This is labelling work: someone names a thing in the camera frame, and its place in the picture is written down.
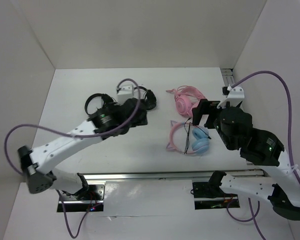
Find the left black headphones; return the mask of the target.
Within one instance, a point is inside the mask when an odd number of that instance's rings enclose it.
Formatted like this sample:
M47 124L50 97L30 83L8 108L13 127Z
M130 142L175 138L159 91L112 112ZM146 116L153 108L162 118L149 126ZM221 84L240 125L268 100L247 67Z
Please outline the left black headphones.
M84 104L85 113L90 116L98 109L116 103L115 99L106 93L94 93L87 98Z

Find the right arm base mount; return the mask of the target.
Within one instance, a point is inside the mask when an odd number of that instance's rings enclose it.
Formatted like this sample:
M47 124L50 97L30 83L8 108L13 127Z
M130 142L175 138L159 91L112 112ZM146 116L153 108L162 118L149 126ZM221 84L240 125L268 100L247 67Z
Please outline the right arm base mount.
M222 190L213 190L208 182L193 182L190 193L194 197L196 210L225 209L230 203L230 208L239 208L240 203L236 194L224 193Z

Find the right aluminium rail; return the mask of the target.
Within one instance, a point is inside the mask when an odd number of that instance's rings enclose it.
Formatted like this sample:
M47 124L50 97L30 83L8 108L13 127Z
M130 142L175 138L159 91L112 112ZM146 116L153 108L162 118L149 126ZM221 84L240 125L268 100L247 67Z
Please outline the right aluminium rail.
M221 75L222 75L222 79L223 79L225 87L232 86L236 83L235 79L234 79L232 69L230 69L230 68L221 68L220 71L221 71Z

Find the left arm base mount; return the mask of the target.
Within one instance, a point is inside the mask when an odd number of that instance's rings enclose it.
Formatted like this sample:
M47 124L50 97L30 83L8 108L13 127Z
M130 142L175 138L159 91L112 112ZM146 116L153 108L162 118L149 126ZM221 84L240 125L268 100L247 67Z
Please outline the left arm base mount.
M105 188L106 183L104 181L89 184L88 192L84 193L79 199L74 195L61 191L56 212L63 212L61 200L64 202L67 213L102 212L104 210Z

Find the black headphones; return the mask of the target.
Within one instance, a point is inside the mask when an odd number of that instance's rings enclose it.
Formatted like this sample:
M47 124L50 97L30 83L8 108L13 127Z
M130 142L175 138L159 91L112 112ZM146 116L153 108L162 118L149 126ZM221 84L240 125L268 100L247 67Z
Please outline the black headphones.
M144 91L143 99L141 102L145 105L146 110L153 110L157 106L157 98L152 90L147 89L143 86L139 86L141 90Z
M87 98L84 104L85 113L90 116L98 109L116 103L115 99L106 93L94 93Z

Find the pink blue cat-ear headphones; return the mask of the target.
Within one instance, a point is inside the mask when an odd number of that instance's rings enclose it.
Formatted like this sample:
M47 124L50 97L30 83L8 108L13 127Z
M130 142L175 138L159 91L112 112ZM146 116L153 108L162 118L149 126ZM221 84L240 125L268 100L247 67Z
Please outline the pink blue cat-ear headphones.
M175 142L178 133L181 129L185 130L185 144L184 147L180 145L180 141ZM168 152L176 152L184 155L203 155L210 147L210 133L209 130L203 126L194 126L190 120L183 122L170 121L170 132L168 135L168 143L166 150Z

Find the middle black headphones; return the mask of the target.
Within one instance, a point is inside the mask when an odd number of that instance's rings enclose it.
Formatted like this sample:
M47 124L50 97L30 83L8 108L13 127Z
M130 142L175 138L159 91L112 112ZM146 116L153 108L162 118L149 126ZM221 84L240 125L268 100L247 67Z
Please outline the middle black headphones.
M141 90L144 91L143 99L141 102L145 105L146 110L153 110L157 106L157 98L152 90L147 89L143 86L139 86Z

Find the front aluminium rail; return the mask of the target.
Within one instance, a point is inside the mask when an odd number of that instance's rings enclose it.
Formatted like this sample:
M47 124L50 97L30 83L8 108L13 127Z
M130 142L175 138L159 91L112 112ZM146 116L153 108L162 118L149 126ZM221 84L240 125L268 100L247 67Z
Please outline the front aluminium rail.
M95 173L84 174L85 179L93 181L150 181L150 180L192 180L209 179L213 171L184 171L184 172L141 172L141 173Z

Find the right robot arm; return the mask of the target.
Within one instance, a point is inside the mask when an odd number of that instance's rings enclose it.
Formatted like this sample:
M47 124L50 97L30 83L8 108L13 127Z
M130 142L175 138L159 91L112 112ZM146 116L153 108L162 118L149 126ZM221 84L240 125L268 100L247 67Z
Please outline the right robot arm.
M255 197L272 205L279 216L300 221L300 171L290 163L289 155L275 134L253 127L253 117L239 106L218 108L217 101L200 100L192 110L197 126L207 115L205 126L215 128L225 147L238 150L240 157L265 171L274 184L244 181L224 171L214 171L208 181L213 196L225 194Z

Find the aluminium rail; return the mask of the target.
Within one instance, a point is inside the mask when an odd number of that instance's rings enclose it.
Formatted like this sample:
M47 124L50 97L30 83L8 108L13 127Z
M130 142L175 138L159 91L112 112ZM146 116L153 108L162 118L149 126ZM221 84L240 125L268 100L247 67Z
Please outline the aluminium rail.
M220 71L221 71L221 75L222 75L222 79L223 79L225 87L232 86L236 83L235 79L234 79L232 69L230 69L230 68L221 68Z
M93 181L150 181L150 180L192 180L209 179L213 171L184 171L184 172L141 172L141 173L95 173L84 174L85 179Z

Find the pink gaming headset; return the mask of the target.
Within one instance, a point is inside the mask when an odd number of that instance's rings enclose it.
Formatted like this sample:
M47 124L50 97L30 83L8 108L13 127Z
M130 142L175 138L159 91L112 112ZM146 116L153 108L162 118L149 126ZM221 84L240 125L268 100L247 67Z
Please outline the pink gaming headset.
M200 100L206 99L202 92L190 85L181 85L166 92L174 95L177 112L189 118L193 117L193 109L199 105Z

